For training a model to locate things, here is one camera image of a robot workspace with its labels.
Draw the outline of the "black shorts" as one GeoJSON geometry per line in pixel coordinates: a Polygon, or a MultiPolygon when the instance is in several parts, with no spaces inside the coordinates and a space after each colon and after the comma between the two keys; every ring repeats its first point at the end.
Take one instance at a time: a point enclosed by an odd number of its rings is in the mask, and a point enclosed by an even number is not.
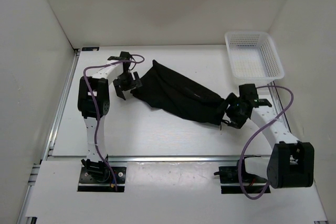
{"type": "Polygon", "coordinates": [[[221,124],[227,105],[212,90],[156,60],[140,80],[142,86],[131,93],[150,107],[198,123],[221,124]]]}

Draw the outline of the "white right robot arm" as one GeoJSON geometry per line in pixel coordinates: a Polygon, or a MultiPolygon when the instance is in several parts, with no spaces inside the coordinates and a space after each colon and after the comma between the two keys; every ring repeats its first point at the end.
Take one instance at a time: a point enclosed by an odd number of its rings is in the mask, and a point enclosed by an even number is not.
{"type": "Polygon", "coordinates": [[[251,139],[262,133],[272,149],[269,158],[245,157],[241,153],[236,168],[239,183],[247,182],[257,175],[266,179],[274,189],[312,186],[312,144],[292,135],[277,119],[267,99],[260,99],[257,95],[237,97],[231,93],[226,102],[228,107],[225,113],[230,119],[228,126],[239,129],[247,120],[251,120],[258,126],[251,139]]]}

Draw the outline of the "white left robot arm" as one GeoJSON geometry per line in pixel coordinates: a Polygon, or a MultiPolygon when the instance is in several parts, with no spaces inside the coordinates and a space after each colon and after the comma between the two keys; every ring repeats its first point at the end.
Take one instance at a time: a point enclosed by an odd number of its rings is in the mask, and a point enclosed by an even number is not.
{"type": "Polygon", "coordinates": [[[104,120],[110,110],[110,86],[118,98],[125,99],[124,92],[139,88],[140,77],[133,69],[145,61],[141,55],[122,51],[111,56],[103,65],[85,67],[79,82],[77,108],[87,130],[88,154],[82,164],[100,183],[109,181],[117,186],[115,172],[109,164],[104,137],[104,120]]]}

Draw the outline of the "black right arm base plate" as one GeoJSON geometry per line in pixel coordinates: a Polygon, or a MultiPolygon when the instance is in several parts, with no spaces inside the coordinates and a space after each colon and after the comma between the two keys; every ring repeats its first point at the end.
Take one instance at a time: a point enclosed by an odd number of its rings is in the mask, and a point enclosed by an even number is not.
{"type": "MultiPolygon", "coordinates": [[[[245,164],[242,164],[242,182],[248,194],[259,194],[266,185],[267,180],[260,176],[249,174],[245,171],[245,164]]],[[[238,180],[238,160],[223,161],[219,163],[214,176],[219,178],[221,194],[243,194],[238,180]]]]}

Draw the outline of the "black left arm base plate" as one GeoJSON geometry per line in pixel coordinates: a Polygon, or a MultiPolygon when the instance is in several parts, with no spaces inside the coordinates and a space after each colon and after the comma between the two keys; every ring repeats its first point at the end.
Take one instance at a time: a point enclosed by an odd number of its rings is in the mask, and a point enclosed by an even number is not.
{"type": "Polygon", "coordinates": [[[104,162],[92,162],[82,159],[77,191],[98,193],[123,193],[127,177],[127,168],[112,166],[108,169],[104,162]]]}

